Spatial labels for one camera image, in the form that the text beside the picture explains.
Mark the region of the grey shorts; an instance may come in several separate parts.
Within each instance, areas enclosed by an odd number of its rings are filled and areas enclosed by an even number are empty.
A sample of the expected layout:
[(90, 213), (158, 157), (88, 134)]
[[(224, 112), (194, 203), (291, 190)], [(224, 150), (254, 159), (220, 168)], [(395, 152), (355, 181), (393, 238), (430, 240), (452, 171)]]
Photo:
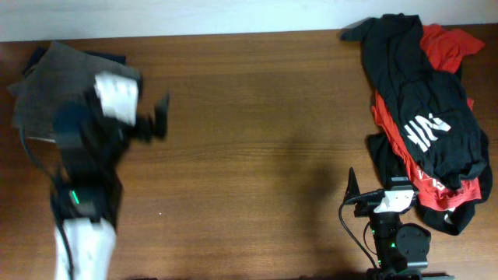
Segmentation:
[(136, 68), (51, 42), (33, 71), (7, 87), (16, 98), (12, 126), (23, 129), (28, 137), (52, 142), (52, 119), (58, 108), (67, 102), (84, 101), (84, 92), (93, 87), (95, 75), (101, 72), (142, 79)]

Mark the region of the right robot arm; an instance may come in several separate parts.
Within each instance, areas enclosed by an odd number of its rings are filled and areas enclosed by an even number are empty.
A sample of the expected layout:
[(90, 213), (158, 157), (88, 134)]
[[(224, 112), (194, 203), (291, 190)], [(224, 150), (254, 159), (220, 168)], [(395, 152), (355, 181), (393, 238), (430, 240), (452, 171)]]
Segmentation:
[[(362, 194), (354, 169), (349, 169), (338, 217), (345, 231), (373, 265), (366, 270), (366, 279), (421, 279), (422, 271), (428, 267), (430, 232), (414, 223), (404, 224), (400, 219), (415, 204), (416, 192), (400, 177), (395, 183), (389, 190), (379, 189)], [(369, 219), (366, 227), (372, 232), (375, 257), (345, 224), (342, 210), (346, 205), (355, 207), (355, 217)]]

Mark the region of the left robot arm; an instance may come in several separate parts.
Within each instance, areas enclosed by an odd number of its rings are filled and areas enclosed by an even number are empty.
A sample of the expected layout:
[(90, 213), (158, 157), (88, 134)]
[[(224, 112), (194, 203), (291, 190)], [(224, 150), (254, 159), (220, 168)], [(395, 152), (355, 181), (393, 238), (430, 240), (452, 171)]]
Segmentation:
[(127, 124), (105, 116), (89, 93), (84, 102), (68, 102), (55, 114), (62, 161), (50, 188), (56, 279), (107, 278), (123, 192), (117, 165), (132, 141), (165, 139), (169, 103), (165, 96), (153, 115), (134, 114), (135, 123)]

